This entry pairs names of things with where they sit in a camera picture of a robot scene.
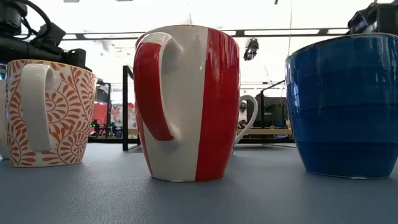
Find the blue-gray table surface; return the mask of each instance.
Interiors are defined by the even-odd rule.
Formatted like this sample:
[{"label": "blue-gray table surface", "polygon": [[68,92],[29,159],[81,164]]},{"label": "blue-gray table surface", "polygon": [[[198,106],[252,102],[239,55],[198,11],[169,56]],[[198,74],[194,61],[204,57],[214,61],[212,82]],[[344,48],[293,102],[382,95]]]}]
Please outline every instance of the blue-gray table surface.
[{"label": "blue-gray table surface", "polygon": [[398,223],[398,170],[325,177],[306,173],[295,148],[241,146],[222,179],[173,184],[149,176],[140,150],[89,144],[72,166],[0,161],[0,223]]}]

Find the orange leaf pattern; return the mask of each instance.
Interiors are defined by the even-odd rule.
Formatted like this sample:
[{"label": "orange leaf pattern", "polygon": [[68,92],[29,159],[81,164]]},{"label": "orange leaf pattern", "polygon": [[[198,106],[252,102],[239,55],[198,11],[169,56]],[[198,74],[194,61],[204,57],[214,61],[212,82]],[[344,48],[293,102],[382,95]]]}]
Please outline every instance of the orange leaf pattern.
[{"label": "orange leaf pattern", "polygon": [[[19,80],[28,63],[50,65],[60,76],[58,88],[46,91],[51,151],[33,152],[21,105]],[[6,129],[11,164],[19,167],[58,166],[81,162],[93,117],[96,77],[84,69],[54,62],[16,60],[7,66]]]}]

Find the mug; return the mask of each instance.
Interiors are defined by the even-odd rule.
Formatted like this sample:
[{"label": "mug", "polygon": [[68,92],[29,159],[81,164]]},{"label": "mug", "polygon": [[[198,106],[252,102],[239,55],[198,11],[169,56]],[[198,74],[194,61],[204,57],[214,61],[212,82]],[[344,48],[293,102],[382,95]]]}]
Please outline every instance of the mug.
[{"label": "mug", "polygon": [[81,162],[93,117],[96,77],[42,60],[7,65],[6,130],[14,167]]},{"label": "mug", "polygon": [[[6,81],[0,80],[0,106],[6,105]],[[0,110],[0,157],[9,159],[6,131],[6,110]]]},{"label": "mug", "polygon": [[286,60],[287,106],[309,172],[386,178],[398,156],[398,37],[347,35]]},{"label": "mug", "polygon": [[201,26],[169,26],[139,38],[134,58],[137,124],[150,174],[171,182],[223,176],[236,136],[239,49]]}]

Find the blue mug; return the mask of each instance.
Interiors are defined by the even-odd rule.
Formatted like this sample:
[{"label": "blue mug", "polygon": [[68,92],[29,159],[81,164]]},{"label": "blue mug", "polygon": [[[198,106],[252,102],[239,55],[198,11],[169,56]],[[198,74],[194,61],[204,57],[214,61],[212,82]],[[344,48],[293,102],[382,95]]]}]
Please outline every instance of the blue mug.
[{"label": "blue mug", "polygon": [[347,35],[286,59],[287,107],[306,170],[387,178],[398,156],[398,36]]}]

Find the ceiling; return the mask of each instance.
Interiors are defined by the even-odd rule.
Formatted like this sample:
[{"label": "ceiling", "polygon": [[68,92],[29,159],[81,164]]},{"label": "ceiling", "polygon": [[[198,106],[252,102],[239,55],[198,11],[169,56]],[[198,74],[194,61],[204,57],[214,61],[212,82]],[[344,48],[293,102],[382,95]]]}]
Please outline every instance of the ceiling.
[{"label": "ceiling", "polygon": [[[172,24],[195,24],[221,30],[346,27],[357,10],[372,0],[31,0],[67,33],[145,32]],[[27,19],[38,30],[44,23],[33,10]],[[241,60],[242,82],[284,79],[288,54],[330,37],[261,37],[252,61]],[[243,57],[247,38],[236,38]],[[83,48],[87,65],[97,76],[122,82],[122,66],[132,64],[135,40],[63,41],[64,49]]]}]

